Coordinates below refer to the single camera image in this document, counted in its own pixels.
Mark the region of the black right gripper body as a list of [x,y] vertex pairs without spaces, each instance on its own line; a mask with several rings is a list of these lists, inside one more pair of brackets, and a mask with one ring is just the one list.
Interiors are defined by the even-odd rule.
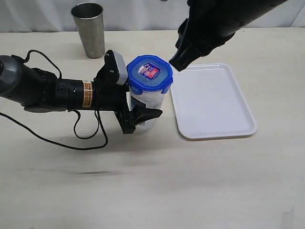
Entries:
[[224,45],[236,32],[236,17],[188,17],[178,29],[176,59],[198,59]]

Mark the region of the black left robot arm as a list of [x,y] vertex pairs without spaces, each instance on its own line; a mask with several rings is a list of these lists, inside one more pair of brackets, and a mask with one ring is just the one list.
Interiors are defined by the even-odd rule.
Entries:
[[54,73],[30,68],[19,56],[0,57],[0,95],[19,103],[32,113],[93,110],[114,112],[124,134],[155,119],[160,109],[127,103],[128,74],[123,57],[112,50],[104,56],[104,66],[92,81],[58,78]]

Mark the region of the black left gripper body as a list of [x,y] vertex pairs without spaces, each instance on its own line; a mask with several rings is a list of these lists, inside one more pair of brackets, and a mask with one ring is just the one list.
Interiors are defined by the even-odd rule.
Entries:
[[132,134],[135,131],[131,112],[127,103],[127,85],[108,83],[95,77],[93,79],[93,101],[91,107],[98,111],[114,112],[122,132]]

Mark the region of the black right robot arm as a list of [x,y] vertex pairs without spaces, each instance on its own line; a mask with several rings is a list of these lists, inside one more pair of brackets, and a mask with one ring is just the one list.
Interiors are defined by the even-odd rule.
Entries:
[[178,29],[176,54],[169,63],[178,71],[224,45],[234,34],[283,0],[189,0],[189,16]]

